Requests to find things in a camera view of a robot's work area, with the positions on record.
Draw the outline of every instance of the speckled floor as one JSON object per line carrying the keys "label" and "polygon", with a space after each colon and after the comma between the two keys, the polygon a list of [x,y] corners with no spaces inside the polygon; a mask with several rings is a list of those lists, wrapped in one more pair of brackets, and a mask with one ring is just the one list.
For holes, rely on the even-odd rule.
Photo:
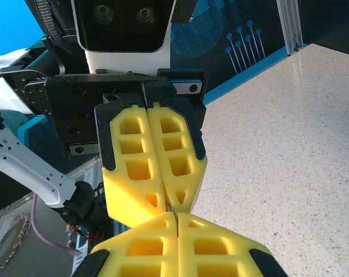
{"label": "speckled floor", "polygon": [[208,105],[193,213],[289,276],[349,276],[349,55],[310,45]]}

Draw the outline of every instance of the yellow foam gripper pad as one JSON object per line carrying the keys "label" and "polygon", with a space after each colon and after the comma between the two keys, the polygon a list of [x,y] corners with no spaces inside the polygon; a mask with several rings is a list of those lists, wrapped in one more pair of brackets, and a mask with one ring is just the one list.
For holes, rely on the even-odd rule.
{"label": "yellow foam gripper pad", "polygon": [[263,277],[249,251],[271,254],[258,242],[183,213],[178,214],[178,247],[179,277]]}
{"label": "yellow foam gripper pad", "polygon": [[98,244],[108,250],[99,277],[177,277],[178,238],[173,213],[166,212]]}
{"label": "yellow foam gripper pad", "polygon": [[162,173],[166,202],[176,212],[190,212],[197,200],[207,157],[196,158],[186,119],[168,107],[147,109]]}
{"label": "yellow foam gripper pad", "polygon": [[109,217],[135,227],[166,211],[163,180],[145,108],[122,110],[111,122],[116,168],[103,168]]}

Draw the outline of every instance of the metal frame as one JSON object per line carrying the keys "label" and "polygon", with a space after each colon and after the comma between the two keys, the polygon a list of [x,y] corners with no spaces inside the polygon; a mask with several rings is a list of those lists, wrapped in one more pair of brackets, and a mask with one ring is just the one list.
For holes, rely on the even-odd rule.
{"label": "metal frame", "polygon": [[280,22],[287,54],[291,55],[303,47],[297,0],[277,0]]}

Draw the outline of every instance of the blue wall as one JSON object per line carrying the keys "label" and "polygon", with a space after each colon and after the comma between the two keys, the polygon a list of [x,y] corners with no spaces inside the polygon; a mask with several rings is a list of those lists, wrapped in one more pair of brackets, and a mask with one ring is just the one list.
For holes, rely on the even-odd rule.
{"label": "blue wall", "polygon": [[24,0],[0,1],[0,55],[29,47],[42,34]]}

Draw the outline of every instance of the camera lens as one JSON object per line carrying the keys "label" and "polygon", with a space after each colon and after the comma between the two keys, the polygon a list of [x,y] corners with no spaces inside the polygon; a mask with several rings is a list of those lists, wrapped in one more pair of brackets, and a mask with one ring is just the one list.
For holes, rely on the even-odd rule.
{"label": "camera lens", "polygon": [[154,18],[155,16],[151,8],[143,8],[137,12],[137,19],[142,23],[152,23]]}
{"label": "camera lens", "polygon": [[102,24],[109,24],[114,19],[114,11],[108,5],[99,4],[95,6],[95,17]]}

